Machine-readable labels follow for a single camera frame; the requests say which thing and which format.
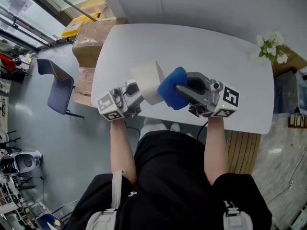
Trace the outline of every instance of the blue sponge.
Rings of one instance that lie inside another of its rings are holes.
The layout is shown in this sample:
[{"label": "blue sponge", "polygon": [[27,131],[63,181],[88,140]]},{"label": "blue sponge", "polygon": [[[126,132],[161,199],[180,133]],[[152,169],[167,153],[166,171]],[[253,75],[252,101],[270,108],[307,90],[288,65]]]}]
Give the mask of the blue sponge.
[{"label": "blue sponge", "polygon": [[184,108],[189,103],[175,89],[177,84],[187,85],[187,72],[182,68],[176,68],[158,88],[158,94],[165,100],[166,104],[174,110]]}]

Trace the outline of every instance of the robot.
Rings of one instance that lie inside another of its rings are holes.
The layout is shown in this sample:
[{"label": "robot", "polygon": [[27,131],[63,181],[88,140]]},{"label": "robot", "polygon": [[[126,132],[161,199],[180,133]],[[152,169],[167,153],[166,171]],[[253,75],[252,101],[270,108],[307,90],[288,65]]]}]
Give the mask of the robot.
[{"label": "robot", "polygon": [[[239,92],[226,82],[209,79],[199,72],[188,72],[187,85],[174,86],[189,102],[189,112],[197,117],[229,117],[239,109]],[[135,117],[144,101],[135,79],[126,81],[97,99],[100,115],[108,121]]]}]

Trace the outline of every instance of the black t-shirt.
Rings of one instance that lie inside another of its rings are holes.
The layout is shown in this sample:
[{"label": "black t-shirt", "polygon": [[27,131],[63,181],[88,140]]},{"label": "black t-shirt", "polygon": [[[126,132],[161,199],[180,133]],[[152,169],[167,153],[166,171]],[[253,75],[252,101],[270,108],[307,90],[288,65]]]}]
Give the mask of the black t-shirt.
[{"label": "black t-shirt", "polygon": [[[222,230],[224,200],[251,216],[254,230],[271,228],[272,215],[250,175],[224,174],[211,186],[205,146],[177,132],[146,134],[135,153],[137,182],[122,177],[117,230]],[[92,214],[111,207],[112,174],[96,176],[72,213],[69,230],[84,230]]]}]

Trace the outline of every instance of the red object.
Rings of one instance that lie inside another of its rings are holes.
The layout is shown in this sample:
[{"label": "red object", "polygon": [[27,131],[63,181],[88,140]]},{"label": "red object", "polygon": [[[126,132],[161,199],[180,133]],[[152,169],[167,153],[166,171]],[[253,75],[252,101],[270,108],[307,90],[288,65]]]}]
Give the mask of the red object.
[{"label": "red object", "polygon": [[4,54],[0,54],[0,60],[4,67],[9,70],[9,71],[14,71],[15,70],[15,61],[7,58]]}]

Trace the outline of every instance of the person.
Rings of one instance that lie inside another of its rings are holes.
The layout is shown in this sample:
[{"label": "person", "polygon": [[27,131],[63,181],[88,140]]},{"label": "person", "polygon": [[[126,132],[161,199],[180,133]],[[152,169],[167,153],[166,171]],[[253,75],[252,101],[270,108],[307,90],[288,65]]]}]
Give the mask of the person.
[{"label": "person", "polygon": [[[114,229],[223,230],[231,205],[250,216],[254,230],[271,228],[272,215],[252,176],[228,173],[222,118],[208,118],[206,146],[161,122],[145,123],[134,156],[122,119],[111,122],[110,136],[111,170],[122,172]],[[112,177],[93,179],[68,230],[97,229],[92,216],[111,208]]]}]

